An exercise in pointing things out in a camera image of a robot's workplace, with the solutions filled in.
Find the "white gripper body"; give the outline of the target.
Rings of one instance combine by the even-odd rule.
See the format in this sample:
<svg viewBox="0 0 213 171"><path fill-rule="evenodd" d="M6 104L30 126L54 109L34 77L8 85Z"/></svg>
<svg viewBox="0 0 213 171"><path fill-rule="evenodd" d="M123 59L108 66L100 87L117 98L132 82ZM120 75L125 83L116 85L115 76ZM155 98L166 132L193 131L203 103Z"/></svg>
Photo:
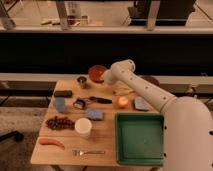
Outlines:
<svg viewBox="0 0 213 171"><path fill-rule="evenodd" d="M112 85L117 82L116 77L111 73L110 70L106 70L104 74L102 75L102 77L106 84Z"/></svg>

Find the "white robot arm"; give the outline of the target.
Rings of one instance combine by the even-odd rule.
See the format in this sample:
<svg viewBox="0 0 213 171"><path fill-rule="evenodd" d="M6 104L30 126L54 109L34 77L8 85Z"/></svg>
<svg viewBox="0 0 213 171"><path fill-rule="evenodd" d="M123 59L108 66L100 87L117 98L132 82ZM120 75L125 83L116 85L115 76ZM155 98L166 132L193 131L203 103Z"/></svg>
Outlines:
<svg viewBox="0 0 213 171"><path fill-rule="evenodd" d="M132 88L164 116L163 171L213 171L213 115L197 98L177 97L134 74L132 60L115 62L103 74Z"/></svg>

